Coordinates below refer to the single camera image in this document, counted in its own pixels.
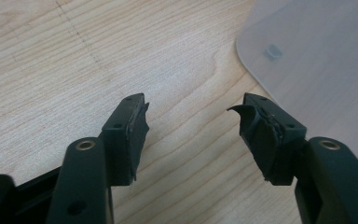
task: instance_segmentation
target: metal ring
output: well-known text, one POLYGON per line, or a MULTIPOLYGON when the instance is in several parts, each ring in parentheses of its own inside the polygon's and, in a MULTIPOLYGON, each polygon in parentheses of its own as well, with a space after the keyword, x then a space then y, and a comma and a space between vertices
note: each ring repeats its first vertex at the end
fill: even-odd
POLYGON ((319 144, 322 147, 325 147, 325 148, 330 149, 330 150, 339 150, 341 148, 339 146, 339 144, 334 143, 332 141, 328 141, 328 140, 322 140, 322 141, 319 142, 319 144))
POLYGON ((95 147, 95 142, 94 141, 90 141, 90 140, 86 140, 86 141, 82 141, 82 142, 79 142, 77 145, 76 145, 76 149, 77 150, 88 150, 88 149, 91 149, 95 147))

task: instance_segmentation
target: light wood surface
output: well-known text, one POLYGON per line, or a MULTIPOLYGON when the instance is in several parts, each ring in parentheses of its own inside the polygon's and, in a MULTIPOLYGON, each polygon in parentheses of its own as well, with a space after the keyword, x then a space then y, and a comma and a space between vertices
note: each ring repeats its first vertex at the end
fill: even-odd
POLYGON ((144 92, 150 132, 138 181, 113 188, 116 223, 299 223, 226 109, 266 93, 234 41, 253 1, 0 1, 0 174, 58 167, 144 92))

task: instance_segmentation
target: round hole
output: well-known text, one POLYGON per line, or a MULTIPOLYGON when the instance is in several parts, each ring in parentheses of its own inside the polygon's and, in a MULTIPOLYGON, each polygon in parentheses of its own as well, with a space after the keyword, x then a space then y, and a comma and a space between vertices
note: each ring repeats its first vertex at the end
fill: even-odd
POLYGON ((87 208, 86 202, 77 201, 71 203, 71 205, 68 206, 67 212, 71 216, 77 216, 81 214, 86 208, 87 208))
POLYGON ((88 150, 88 149, 91 149, 93 147, 95 147, 95 142, 89 141, 89 140, 80 142, 80 143, 78 143, 76 145, 77 150, 88 150))
POLYGON ((322 147, 325 147, 327 149, 331 149, 331 150, 339 150, 341 147, 332 142, 332 141, 327 141, 327 140, 323 140, 323 141, 320 141, 319 144, 321 144, 322 147))

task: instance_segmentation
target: gray object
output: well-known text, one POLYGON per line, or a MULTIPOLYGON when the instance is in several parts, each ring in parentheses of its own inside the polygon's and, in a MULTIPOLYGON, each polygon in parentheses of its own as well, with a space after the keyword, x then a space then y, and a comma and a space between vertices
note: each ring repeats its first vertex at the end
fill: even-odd
POLYGON ((358 1, 257 0, 237 51, 289 114, 358 157, 358 1))

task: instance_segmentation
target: wooden table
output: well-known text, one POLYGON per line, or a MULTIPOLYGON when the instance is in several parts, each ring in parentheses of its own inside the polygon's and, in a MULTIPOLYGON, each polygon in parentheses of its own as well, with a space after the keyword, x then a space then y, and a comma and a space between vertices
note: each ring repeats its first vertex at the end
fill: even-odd
POLYGON ((144 92, 150 132, 138 181, 113 188, 116 223, 299 223, 226 109, 266 95, 235 38, 252 0, 0 1, 0 174, 19 185, 96 136, 144 92))

